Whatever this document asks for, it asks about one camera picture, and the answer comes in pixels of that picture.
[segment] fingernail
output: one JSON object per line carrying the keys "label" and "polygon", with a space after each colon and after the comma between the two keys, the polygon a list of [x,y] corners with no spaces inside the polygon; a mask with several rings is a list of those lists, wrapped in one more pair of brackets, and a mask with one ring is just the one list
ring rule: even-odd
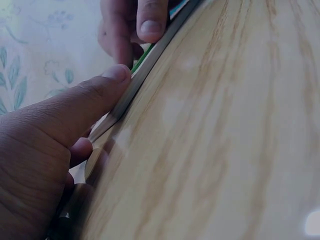
{"label": "fingernail", "polygon": [[120,83],[131,78],[131,72],[127,66],[118,64],[110,67],[101,76]]}
{"label": "fingernail", "polygon": [[159,22],[147,20],[142,23],[140,30],[142,33],[159,33],[162,31],[162,25]]}

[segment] skin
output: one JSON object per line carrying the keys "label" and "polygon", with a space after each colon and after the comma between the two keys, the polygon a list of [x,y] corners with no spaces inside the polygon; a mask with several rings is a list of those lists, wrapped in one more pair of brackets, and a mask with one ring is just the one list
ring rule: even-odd
{"label": "skin", "polygon": [[131,80],[116,65],[62,94],[0,117],[1,239],[44,239],[69,168],[86,160],[92,144],[82,136],[119,100]]}
{"label": "skin", "polygon": [[98,42],[116,64],[129,68],[144,53],[140,44],[164,34],[169,10],[182,0],[101,0]]}

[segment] green strip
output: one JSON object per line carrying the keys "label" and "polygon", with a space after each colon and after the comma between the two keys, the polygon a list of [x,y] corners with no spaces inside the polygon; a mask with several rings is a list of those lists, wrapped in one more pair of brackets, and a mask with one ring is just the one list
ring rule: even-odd
{"label": "green strip", "polygon": [[145,60],[146,56],[150,53],[151,49],[154,47],[154,43],[149,46],[149,48],[143,53],[143,55],[140,57],[140,59],[136,62],[136,64],[133,66],[131,72],[132,74],[139,68],[141,63]]}

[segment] wood grain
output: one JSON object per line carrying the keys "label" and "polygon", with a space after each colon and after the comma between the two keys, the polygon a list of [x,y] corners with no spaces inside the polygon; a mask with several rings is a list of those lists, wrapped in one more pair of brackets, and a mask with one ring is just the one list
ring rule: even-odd
{"label": "wood grain", "polygon": [[96,142],[109,159],[82,239],[311,238],[319,65],[320,1],[204,2]]}

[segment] white tablecloth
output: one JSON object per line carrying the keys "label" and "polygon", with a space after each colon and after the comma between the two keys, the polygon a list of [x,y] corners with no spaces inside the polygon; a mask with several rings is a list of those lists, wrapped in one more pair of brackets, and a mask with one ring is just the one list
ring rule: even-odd
{"label": "white tablecloth", "polygon": [[113,64],[97,42],[99,0],[0,1],[0,115]]}

